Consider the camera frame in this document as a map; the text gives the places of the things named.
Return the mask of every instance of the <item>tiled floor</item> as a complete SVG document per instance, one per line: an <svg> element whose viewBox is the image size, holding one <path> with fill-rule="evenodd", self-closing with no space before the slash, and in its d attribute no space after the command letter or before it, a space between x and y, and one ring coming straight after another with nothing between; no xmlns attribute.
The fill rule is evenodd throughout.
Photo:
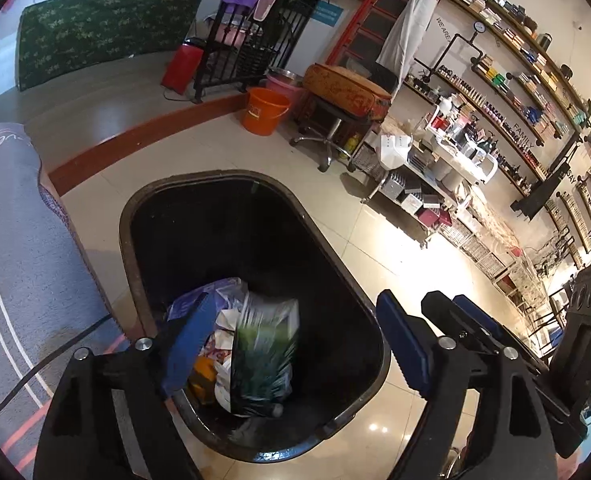
<svg viewBox="0 0 591 480"><path fill-rule="evenodd" d="M518 316L486 277L440 237L420 250L394 226L401 210L381 201L360 204L366 188L339 163L325 174L307 148L291 148L287 126L270 137L248 133L236 116L224 116L157 142L107 168L64 196L83 245L125 326L133 304L118 245L118 219L124 204L143 185L165 176L242 168L259 171L290 188L315 219L331 246L371 300L390 288L404 308L420 315L419 302L431 290L467 294L509 328ZM424 401L409 390L395 360L380 392L344 429L312 451L288 462L253 465L234 462L178 428L207 479L343 480L385 479L419 420ZM455 446L462 447L473 423L477 393L464 406Z"/></svg>
<svg viewBox="0 0 591 480"><path fill-rule="evenodd" d="M156 52L127 57L70 72L23 92L13 88L0 95L0 123L24 124L44 167L51 171L138 124L191 106L186 97L160 86L172 56ZM227 87L209 89L205 100L230 92Z"/></svg>

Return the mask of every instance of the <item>blue sign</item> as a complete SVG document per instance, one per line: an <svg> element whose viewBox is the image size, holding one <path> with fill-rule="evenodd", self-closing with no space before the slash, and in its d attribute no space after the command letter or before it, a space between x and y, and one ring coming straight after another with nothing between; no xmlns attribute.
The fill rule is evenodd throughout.
<svg viewBox="0 0 591 480"><path fill-rule="evenodd" d="M335 24L338 23L339 17L342 15L343 11L344 9L342 7L328 4L320 0L315 6L315 10L313 10L311 19L335 27Z"/></svg>

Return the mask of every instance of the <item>metal screw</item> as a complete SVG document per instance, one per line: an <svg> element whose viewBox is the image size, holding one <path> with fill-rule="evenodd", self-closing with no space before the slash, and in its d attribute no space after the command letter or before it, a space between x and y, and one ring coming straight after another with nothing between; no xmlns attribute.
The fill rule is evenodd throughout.
<svg viewBox="0 0 591 480"><path fill-rule="evenodd" d="M135 342L136 350L148 350L153 346L153 341L149 337L143 337Z"/></svg>
<svg viewBox="0 0 591 480"><path fill-rule="evenodd" d="M515 348L512 348L511 346L505 346L504 350L502 350L502 354L504 354L512 361L520 357L520 354L517 353L517 350Z"/></svg>
<svg viewBox="0 0 591 480"><path fill-rule="evenodd" d="M85 346L83 346L82 348L78 348L73 353L73 358L76 361L83 361L88 357L89 354L90 354L90 350L88 348L86 348Z"/></svg>
<svg viewBox="0 0 591 480"><path fill-rule="evenodd" d="M437 343L445 350L453 350L455 348L455 341L446 335L438 339Z"/></svg>

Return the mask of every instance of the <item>orange bucket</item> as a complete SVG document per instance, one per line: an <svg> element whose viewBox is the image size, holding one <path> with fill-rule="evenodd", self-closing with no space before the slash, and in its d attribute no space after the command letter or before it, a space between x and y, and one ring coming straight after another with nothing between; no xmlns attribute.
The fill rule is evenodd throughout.
<svg viewBox="0 0 591 480"><path fill-rule="evenodd" d="M289 99L278 92L266 88L249 88L242 126L252 134L269 136L290 106Z"/></svg>

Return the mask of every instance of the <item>black cable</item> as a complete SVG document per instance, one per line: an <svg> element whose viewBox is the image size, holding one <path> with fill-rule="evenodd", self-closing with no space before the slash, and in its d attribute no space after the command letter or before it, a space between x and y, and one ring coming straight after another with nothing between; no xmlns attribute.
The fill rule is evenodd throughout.
<svg viewBox="0 0 591 480"><path fill-rule="evenodd" d="M173 99L172 97L167 97L166 96L166 91L169 90L168 88L165 88L164 91L162 92L162 96L167 100L167 101L175 101L178 103L190 103L191 99Z"/></svg>
<svg viewBox="0 0 591 480"><path fill-rule="evenodd" d="M111 319L111 314L107 314L106 316L101 317L95 323L93 323L91 326L89 326L86 330L80 332L77 336L69 339L66 343L61 345L59 348L55 349L53 352L48 354L44 359L42 359L40 362L38 362L37 365L35 365L33 368L31 368L31 370L18 381L18 384L16 384L13 387L13 389L10 391L10 393L6 397L4 397L4 399L2 399L2 402L0 402L0 412L8 405L9 402L11 402L13 400L13 397L15 397L19 393L19 391L22 389L22 387L25 384L27 384L29 380L31 380L33 377L35 377L35 375L40 370L42 370L47 364L51 363L56 357L59 357L60 355L62 355L64 352L66 352L68 349L70 349L73 345L82 341L87 335L96 331L102 324L107 322L109 319Z"/></svg>

